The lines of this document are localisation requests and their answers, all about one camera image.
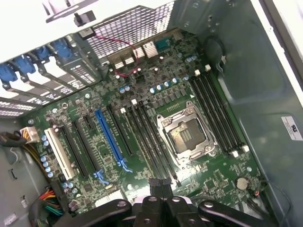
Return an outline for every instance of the white pci slot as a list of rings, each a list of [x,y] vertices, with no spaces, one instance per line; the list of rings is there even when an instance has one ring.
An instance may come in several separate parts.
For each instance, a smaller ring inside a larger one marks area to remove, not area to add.
[[[66,180],[72,179],[75,176],[75,173],[71,167],[70,161],[66,156],[64,149],[54,131],[53,128],[49,128],[44,130],[44,133],[49,141],[53,149],[53,153],[55,154],[57,161],[60,165],[60,168],[66,178]]]

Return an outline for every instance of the motherboard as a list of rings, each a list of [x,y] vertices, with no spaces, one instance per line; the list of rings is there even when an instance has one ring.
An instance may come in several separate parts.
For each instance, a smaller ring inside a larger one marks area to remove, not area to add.
[[[245,200],[260,172],[197,37],[143,47],[138,62],[111,62],[100,82],[22,118],[41,138],[33,145],[48,177],[77,213],[134,203],[150,178],[170,179],[174,195]]]

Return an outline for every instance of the cpu socket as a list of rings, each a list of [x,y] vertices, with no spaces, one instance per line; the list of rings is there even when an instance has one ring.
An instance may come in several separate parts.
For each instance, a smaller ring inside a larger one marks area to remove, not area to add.
[[[158,130],[176,165],[183,166],[208,153],[215,141],[198,108],[190,101],[184,110],[169,117],[157,115]]]

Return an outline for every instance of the black ram slot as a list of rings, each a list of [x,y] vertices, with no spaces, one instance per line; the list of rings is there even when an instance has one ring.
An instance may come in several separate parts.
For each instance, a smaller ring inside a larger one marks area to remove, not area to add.
[[[143,106],[143,103],[139,103],[141,106],[139,107],[139,110],[141,110],[141,113],[144,115],[146,122],[147,122],[147,129],[149,128],[149,131],[151,132],[151,135],[154,137],[156,144],[159,146],[159,150],[161,152],[161,154],[163,154],[165,162],[169,168],[170,174],[172,175],[172,177],[175,179],[175,181],[177,182],[177,186],[180,187],[182,186],[180,181],[178,180],[177,174],[175,169],[173,168],[171,161],[169,160],[169,157],[167,156],[167,152],[165,151],[163,144],[161,143],[159,136],[150,120],[150,118],[148,117],[148,114]]]
[[[152,166],[154,166],[155,168],[155,177],[159,178],[159,179],[164,179],[164,176],[162,174],[162,172],[159,169],[159,164],[158,164],[158,160],[157,158],[153,155],[151,148],[149,147],[149,145],[146,142],[146,139],[144,138],[144,133],[142,131],[142,127],[139,125],[139,123],[137,122],[135,115],[133,113],[133,110],[131,108],[129,108],[129,112],[126,112],[126,116],[129,120],[130,123],[133,123],[131,125],[131,127],[133,128],[133,131],[137,131],[139,132],[139,134],[136,134],[136,137],[138,139],[138,141],[141,143],[143,149],[148,153],[151,161],[152,161]]]
[[[206,75],[206,80],[208,81],[209,85],[211,86],[213,92],[214,92],[214,96],[216,97],[217,101],[218,101],[218,105],[221,107],[222,111],[223,111],[223,114],[225,115],[225,118],[231,128],[231,131],[232,131],[232,134],[235,138],[235,140],[237,141],[237,144],[242,146],[243,145],[243,142],[240,140],[239,138],[239,135],[235,129],[235,126],[233,125],[232,123],[232,120],[231,118],[229,117],[229,114],[227,113],[227,110],[225,109],[225,105],[223,103],[223,100],[221,99],[217,89],[215,88],[215,85],[214,85],[214,82],[212,81],[212,79],[210,78],[209,75]]]
[[[81,154],[79,153],[77,147],[74,144],[74,141],[72,139],[72,136],[69,132],[69,130],[66,128],[66,126],[63,126],[60,128],[61,132],[65,138],[65,141],[67,142],[67,145],[69,147],[69,150],[73,156],[73,158],[76,161],[77,167],[80,171],[80,174],[82,175],[82,177],[88,177],[89,172],[86,169],[86,166],[82,160]]]
[[[204,111],[204,114],[206,115],[206,118],[211,126],[211,129],[213,130],[213,133],[214,133],[214,136],[216,137],[216,140],[220,146],[220,148],[225,151],[225,152],[228,152],[228,149],[227,149],[227,145],[226,145],[226,142],[224,140],[224,138],[221,136],[221,133],[220,133],[220,130],[216,124],[216,121],[215,119],[212,117],[211,115],[211,112],[208,108],[208,106],[206,105],[206,102],[205,102],[205,99],[204,97],[202,96],[202,94],[200,93],[200,87],[199,85],[197,84],[197,80],[196,78],[192,77],[190,80],[189,80],[193,90],[194,90],[194,93],[198,99],[198,102],[199,104],[201,105],[203,111]]]
[[[89,142],[87,141],[84,131],[81,128],[81,126],[79,125],[78,121],[74,121],[72,122],[72,125],[74,126],[76,133],[80,139],[80,142],[84,148],[84,151],[86,153],[86,155],[89,157],[89,162],[90,164],[93,166],[94,171],[97,172],[100,170],[100,166],[95,158],[95,155],[93,153],[93,151],[90,148]]]
[[[92,121],[92,119],[91,119],[91,117],[90,117],[89,115],[85,115],[85,116],[83,117],[83,119],[84,119],[84,121],[85,121],[87,127],[88,127],[90,130],[95,129],[95,124],[94,124],[94,122]]]
[[[234,149],[236,147],[236,143],[231,138],[231,135],[230,135],[231,132],[228,130],[227,122],[225,121],[225,118],[222,116],[222,113],[220,112],[220,109],[217,106],[215,98],[212,96],[212,93],[209,90],[207,82],[203,80],[203,77],[200,77],[200,86],[202,88],[202,93],[206,97],[206,101],[207,101],[209,107],[211,108],[213,114],[215,114],[215,116],[217,118],[217,122],[220,125],[223,135],[225,136],[226,140],[228,141],[230,150]]]
[[[127,142],[127,140],[126,140],[126,134],[125,134],[125,132],[123,131],[120,122],[117,120],[117,118],[116,118],[116,116],[115,116],[115,113],[114,113],[112,107],[109,105],[109,106],[107,107],[107,110],[108,110],[108,112],[109,112],[111,118],[113,119],[115,128],[117,129],[117,131],[118,131],[118,133],[119,133],[119,136],[120,136],[120,138],[121,138],[121,140],[122,140],[122,143],[123,143],[123,145],[124,145],[124,147],[125,147],[125,150],[126,150],[128,156],[134,155],[132,149],[129,147],[128,142]]]
[[[152,149],[155,153],[155,155],[157,156],[158,160],[160,161],[159,164],[161,165],[162,169],[163,169],[163,173],[164,173],[164,176],[166,179],[170,179],[170,175],[169,173],[167,172],[166,168],[165,168],[165,165],[164,165],[164,162],[162,160],[162,157],[161,155],[159,154],[158,152],[158,149],[157,149],[157,144],[155,144],[154,140],[152,139],[152,136],[151,134],[148,132],[148,124],[146,123],[146,121],[143,119],[143,115],[142,113],[140,112],[139,108],[137,106],[134,107],[136,113],[137,113],[137,116],[141,122],[141,125],[142,125],[142,128],[143,130],[145,131],[145,135],[147,136],[148,140],[150,141],[150,145],[152,146]]]

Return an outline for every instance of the green circuit board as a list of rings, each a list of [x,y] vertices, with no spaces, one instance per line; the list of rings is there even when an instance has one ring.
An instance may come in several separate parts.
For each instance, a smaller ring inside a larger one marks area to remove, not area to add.
[[[206,62],[196,53],[198,40],[194,35],[183,34],[183,38],[178,41],[169,37],[165,42],[164,50],[159,51],[159,55],[163,56],[164,60],[159,62],[158,58],[148,59],[140,63],[142,74],[139,77],[132,75],[127,79],[117,79],[110,72],[102,82],[22,118],[25,126],[28,126],[29,119],[34,120],[34,126],[40,137],[45,134],[44,130],[53,126],[58,129],[64,126],[69,132],[73,146],[88,173],[84,174],[85,176],[81,173],[66,139],[59,132],[58,138],[75,172],[75,176],[67,181],[72,183],[73,187],[65,189],[65,192],[70,201],[78,202],[80,207],[77,210],[78,213],[93,209],[96,201],[113,195],[117,191],[130,202],[134,202],[139,195],[149,195],[148,179],[151,177],[172,178],[172,189],[175,195],[194,196],[203,193],[230,206],[246,199],[249,194],[248,191],[235,187],[234,181],[237,177],[245,177],[250,182],[250,188],[256,189],[260,172],[250,152],[240,153],[238,157],[231,157],[216,145],[213,155],[204,155],[192,160],[182,168],[175,165],[172,156],[169,155],[167,145],[158,134],[157,116],[161,114],[163,117],[168,117],[180,112],[190,102],[197,107],[207,123],[207,118],[187,77],[189,72],[203,69]],[[187,61],[187,58],[193,54],[198,58]],[[157,74],[155,74],[155,67],[159,69]],[[227,103],[213,73],[211,73],[211,79],[218,94]],[[132,109],[134,100],[137,102],[135,105],[142,107],[141,112]],[[225,108],[239,138],[245,143],[231,109],[228,105]],[[127,172],[118,166],[108,138],[95,116],[97,109],[103,113],[117,146],[125,158],[125,163],[128,168],[132,169],[132,172]],[[139,122],[136,128],[134,121],[137,120]],[[146,121],[149,121],[150,124],[143,125]],[[83,149],[73,122],[77,122],[77,126],[83,131],[95,164],[103,170],[104,180],[108,184],[100,182],[94,176],[95,167]],[[152,131],[152,128],[155,132],[153,136],[158,138],[148,137],[146,133],[140,134],[141,130],[143,132],[148,129]],[[164,152],[164,154],[158,152],[160,167],[156,167],[153,163],[152,156],[155,154],[146,148],[150,145],[148,141],[153,139],[160,143],[160,148],[155,149],[162,149],[160,151]],[[52,179],[62,180],[62,171],[51,147],[44,146],[42,142],[36,143],[35,146],[41,156],[49,157],[49,165],[54,172]],[[171,173],[175,173],[178,182],[173,179]]]

